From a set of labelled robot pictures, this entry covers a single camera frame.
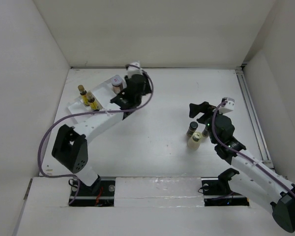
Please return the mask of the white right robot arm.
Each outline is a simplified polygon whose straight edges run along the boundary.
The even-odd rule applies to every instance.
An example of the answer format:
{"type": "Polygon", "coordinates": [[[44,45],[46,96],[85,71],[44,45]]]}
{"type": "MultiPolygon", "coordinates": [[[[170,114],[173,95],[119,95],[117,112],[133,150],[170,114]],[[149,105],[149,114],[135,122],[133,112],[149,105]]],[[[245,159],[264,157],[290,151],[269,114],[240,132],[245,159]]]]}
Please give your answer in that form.
{"type": "Polygon", "coordinates": [[[208,102],[189,105],[189,117],[202,114],[197,122],[205,125],[217,155],[231,167],[218,176],[217,187],[224,194],[239,193],[268,211],[286,232],[295,232],[295,183],[277,174],[255,158],[234,137],[235,127],[226,113],[235,101],[225,97],[218,106],[208,102]]]}

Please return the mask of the cream cap sauce bottle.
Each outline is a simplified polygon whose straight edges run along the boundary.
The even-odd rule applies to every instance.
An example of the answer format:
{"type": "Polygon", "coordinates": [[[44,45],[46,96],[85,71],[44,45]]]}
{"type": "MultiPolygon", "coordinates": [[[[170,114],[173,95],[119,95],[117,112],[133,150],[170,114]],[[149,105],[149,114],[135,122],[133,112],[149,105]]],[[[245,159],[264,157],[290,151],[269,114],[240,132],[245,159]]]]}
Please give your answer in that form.
{"type": "Polygon", "coordinates": [[[200,147],[202,138],[203,136],[201,132],[194,132],[187,141],[187,146],[192,150],[197,150],[200,147]]]}

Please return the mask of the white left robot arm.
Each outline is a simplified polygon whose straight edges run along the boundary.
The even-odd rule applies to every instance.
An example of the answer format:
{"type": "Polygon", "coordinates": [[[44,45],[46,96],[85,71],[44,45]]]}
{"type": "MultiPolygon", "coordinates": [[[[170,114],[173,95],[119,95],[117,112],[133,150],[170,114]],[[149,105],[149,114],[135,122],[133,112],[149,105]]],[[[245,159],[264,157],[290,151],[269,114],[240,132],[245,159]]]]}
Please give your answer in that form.
{"type": "Polygon", "coordinates": [[[141,106],[142,97],[152,94],[152,84],[144,72],[116,75],[92,89],[97,111],[82,108],[81,101],[69,105],[76,124],[62,125],[57,132],[52,157],[83,183],[83,190],[94,195],[100,176],[89,163],[88,145],[100,134],[121,122],[141,106]]]}

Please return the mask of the yellow label bottle gold cap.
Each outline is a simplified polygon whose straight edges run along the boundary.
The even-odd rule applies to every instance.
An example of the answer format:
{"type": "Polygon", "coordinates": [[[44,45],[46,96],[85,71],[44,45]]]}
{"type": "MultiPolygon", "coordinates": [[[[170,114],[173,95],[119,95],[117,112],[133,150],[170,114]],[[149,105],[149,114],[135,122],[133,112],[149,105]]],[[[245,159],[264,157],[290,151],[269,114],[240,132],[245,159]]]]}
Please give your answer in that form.
{"type": "Polygon", "coordinates": [[[89,102],[88,102],[88,98],[87,98],[87,91],[85,90],[84,86],[78,85],[78,90],[79,90],[80,96],[81,96],[84,104],[86,106],[89,106],[89,102]]]}

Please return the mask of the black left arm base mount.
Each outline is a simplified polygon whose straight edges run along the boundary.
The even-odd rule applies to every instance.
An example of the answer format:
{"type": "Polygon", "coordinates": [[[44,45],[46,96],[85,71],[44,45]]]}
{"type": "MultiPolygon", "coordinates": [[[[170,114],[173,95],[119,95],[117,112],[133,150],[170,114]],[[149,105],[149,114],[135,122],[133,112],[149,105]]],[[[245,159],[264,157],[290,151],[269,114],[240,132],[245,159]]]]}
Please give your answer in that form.
{"type": "Polygon", "coordinates": [[[116,178],[101,177],[100,182],[95,185],[95,191],[91,187],[80,183],[76,179],[68,181],[71,187],[69,206],[71,207],[113,207],[115,201],[116,178]]]}

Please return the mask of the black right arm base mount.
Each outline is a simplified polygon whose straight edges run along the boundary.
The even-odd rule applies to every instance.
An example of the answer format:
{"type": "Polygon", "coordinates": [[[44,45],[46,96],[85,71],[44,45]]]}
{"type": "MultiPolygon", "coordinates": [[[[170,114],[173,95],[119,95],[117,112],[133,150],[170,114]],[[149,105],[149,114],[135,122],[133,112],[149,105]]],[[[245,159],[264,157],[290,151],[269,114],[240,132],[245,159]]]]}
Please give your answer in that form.
{"type": "Polygon", "coordinates": [[[218,177],[201,178],[202,186],[198,193],[204,197],[206,207],[250,206],[249,200],[230,189],[229,181],[239,174],[239,171],[229,168],[218,177]]]}

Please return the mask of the white lid jar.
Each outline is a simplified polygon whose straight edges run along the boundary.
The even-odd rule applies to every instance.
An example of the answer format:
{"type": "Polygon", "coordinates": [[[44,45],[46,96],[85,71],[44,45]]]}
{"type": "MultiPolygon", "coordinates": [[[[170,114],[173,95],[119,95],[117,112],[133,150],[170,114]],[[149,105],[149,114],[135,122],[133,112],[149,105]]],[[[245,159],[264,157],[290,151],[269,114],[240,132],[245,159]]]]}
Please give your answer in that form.
{"type": "Polygon", "coordinates": [[[115,75],[111,78],[111,85],[115,94],[120,93],[124,89],[123,82],[124,80],[120,75],[115,75]]]}
{"type": "Polygon", "coordinates": [[[124,76],[124,80],[125,80],[125,84],[126,84],[126,86],[128,86],[128,80],[129,80],[129,78],[128,78],[127,75],[124,76]]]}

